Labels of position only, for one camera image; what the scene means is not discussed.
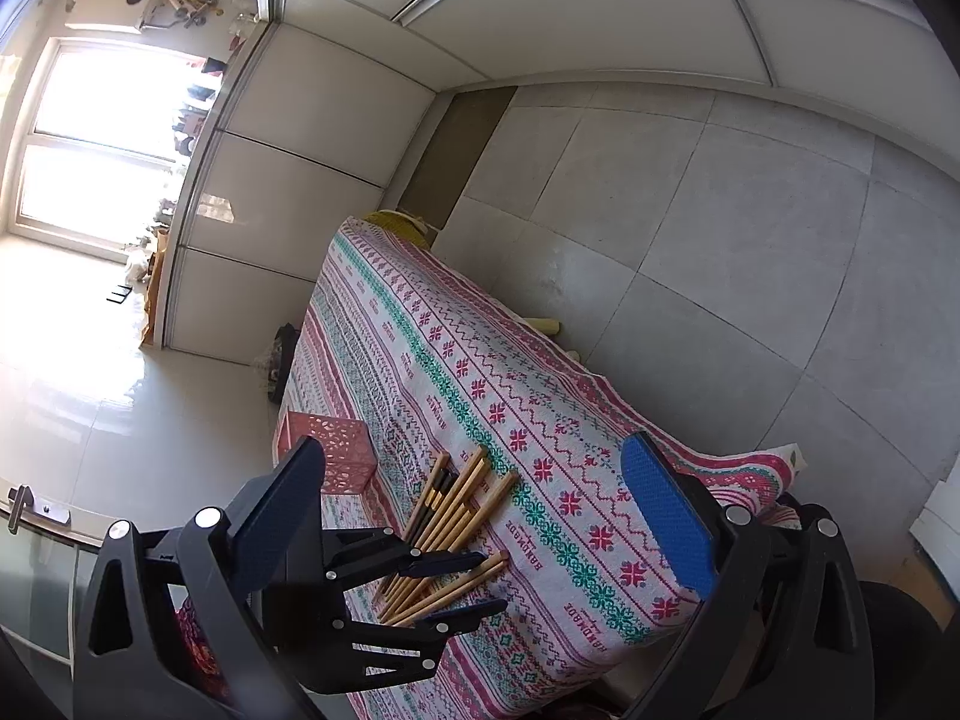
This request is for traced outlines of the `pink perforated utensil basket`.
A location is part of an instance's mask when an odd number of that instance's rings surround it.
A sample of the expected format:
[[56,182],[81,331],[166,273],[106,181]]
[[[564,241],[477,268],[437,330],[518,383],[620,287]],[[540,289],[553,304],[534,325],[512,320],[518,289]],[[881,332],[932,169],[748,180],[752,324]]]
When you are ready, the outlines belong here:
[[363,421],[286,411],[275,431],[278,460],[304,436],[316,439],[324,450],[324,494],[363,493],[377,468],[370,431]]

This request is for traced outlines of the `black chopstick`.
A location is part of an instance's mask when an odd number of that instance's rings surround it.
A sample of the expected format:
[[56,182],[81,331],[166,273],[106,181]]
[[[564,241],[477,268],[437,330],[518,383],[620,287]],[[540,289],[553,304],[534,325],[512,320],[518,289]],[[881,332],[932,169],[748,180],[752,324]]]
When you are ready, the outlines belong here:
[[420,518],[418,522],[416,522],[412,536],[407,539],[410,544],[415,544],[416,540],[420,538],[420,535],[427,529],[428,523],[430,523],[434,514],[439,511],[439,505],[443,504],[444,497],[446,497],[446,494],[452,489],[456,481],[457,473],[453,472],[450,466],[446,466],[441,476],[436,480],[433,494],[430,500],[428,500],[427,507],[421,511]]

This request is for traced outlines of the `white lower kitchen cabinets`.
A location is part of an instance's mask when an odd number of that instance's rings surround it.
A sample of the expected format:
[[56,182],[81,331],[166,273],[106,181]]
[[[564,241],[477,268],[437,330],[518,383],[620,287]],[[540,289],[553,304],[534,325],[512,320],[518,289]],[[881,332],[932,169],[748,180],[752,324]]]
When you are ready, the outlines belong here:
[[338,227],[381,206],[433,99],[312,32],[272,25],[256,37],[184,179],[158,344],[249,364],[299,325]]

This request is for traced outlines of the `bright kitchen window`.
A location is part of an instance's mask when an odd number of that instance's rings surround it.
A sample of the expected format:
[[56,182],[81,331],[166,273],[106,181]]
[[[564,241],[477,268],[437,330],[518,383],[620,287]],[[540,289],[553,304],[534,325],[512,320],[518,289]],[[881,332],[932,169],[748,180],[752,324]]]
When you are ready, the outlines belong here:
[[164,47],[50,39],[11,140],[11,231],[119,260],[167,226],[223,75]]

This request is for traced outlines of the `glass sliding door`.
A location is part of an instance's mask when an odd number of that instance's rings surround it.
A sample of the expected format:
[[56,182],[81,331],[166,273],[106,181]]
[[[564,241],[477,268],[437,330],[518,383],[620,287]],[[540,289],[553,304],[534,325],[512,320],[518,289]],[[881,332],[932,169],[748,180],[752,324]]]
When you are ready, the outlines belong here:
[[65,717],[73,717],[73,660],[98,546],[36,527],[10,532],[2,505],[2,632],[26,671]]

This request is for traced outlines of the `patterned striped tablecloth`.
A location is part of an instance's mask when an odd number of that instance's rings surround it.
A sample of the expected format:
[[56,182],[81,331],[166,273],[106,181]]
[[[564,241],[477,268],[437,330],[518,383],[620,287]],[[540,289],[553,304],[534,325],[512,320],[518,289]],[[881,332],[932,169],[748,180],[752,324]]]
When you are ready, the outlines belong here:
[[427,681],[355,692],[361,718],[517,718],[685,624],[684,589],[622,476],[646,419],[605,377],[434,255],[366,221],[325,254],[281,402],[358,419],[377,468],[358,496],[325,496],[327,528],[402,527],[433,460],[477,450],[508,499],[475,535],[506,553],[485,593],[505,612],[451,640]]

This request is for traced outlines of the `black trash bin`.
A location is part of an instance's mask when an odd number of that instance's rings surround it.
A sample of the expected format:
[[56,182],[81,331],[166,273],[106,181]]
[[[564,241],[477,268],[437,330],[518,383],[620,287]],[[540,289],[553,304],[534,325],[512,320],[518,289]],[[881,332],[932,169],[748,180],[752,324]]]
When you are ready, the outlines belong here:
[[265,395],[274,405],[280,405],[283,400],[298,340],[299,328],[292,323],[285,323],[275,333],[267,353],[257,361],[257,369],[262,374],[265,385]]

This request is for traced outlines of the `yellow stool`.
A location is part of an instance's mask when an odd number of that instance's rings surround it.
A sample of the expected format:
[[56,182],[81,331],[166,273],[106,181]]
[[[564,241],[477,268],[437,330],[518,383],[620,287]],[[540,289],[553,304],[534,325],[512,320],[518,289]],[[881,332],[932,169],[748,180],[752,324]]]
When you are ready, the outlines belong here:
[[392,232],[410,244],[428,250],[434,239],[431,227],[428,223],[418,216],[407,215],[405,211],[398,210],[376,210],[371,211],[369,215],[364,216],[366,223],[381,227],[384,231]]

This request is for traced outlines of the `brown floor mat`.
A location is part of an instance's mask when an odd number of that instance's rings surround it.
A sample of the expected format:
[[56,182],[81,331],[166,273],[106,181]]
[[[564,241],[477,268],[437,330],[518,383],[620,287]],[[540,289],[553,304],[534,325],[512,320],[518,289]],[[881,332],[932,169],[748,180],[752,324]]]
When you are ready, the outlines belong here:
[[516,86],[455,93],[431,132],[397,208],[431,229],[446,226]]

